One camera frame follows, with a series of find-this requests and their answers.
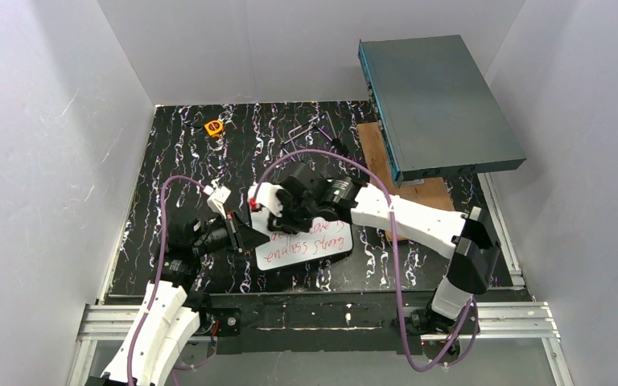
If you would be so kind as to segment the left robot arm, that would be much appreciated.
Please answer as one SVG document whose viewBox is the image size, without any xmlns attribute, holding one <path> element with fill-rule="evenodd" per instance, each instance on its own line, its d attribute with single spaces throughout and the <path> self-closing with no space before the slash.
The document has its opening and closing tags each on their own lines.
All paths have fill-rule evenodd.
<svg viewBox="0 0 618 386">
<path fill-rule="evenodd" d="M 207 296 L 189 293 L 203 258 L 219 251 L 249 253 L 268 242 L 269 234 L 234 212 L 169 226 L 154 276 L 122 345 L 101 374 L 85 383 L 165 384 L 180 352 L 207 317 Z"/>
</svg>

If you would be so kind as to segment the small white whiteboard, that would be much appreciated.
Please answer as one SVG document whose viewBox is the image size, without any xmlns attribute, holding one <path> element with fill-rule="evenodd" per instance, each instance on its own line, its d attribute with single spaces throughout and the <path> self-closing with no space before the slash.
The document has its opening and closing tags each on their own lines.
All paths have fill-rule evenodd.
<svg viewBox="0 0 618 386">
<path fill-rule="evenodd" d="M 257 267 L 261 271 L 280 269 L 306 261 L 349 253 L 353 249 L 352 226 L 342 221 L 313 219 L 309 232 L 289 234 L 267 228 L 270 212 L 263 208 L 251 212 L 253 229 L 270 237 L 270 241 L 255 248 Z"/>
</svg>

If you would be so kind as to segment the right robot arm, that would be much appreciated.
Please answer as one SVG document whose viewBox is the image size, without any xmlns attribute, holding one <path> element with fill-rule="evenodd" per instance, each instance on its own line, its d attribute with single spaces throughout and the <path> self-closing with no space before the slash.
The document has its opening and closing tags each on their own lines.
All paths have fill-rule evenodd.
<svg viewBox="0 0 618 386">
<path fill-rule="evenodd" d="M 423 331 L 449 329 L 476 295 L 485 294 L 501 244 L 490 215 L 444 211 L 391 195 L 384 186 L 349 176 L 325 177 L 292 162 L 276 183 L 259 183 L 249 203 L 269 212 L 268 228 L 289 234 L 309 232 L 321 218 L 390 231 L 447 258 L 446 276 L 419 318 Z"/>
</svg>

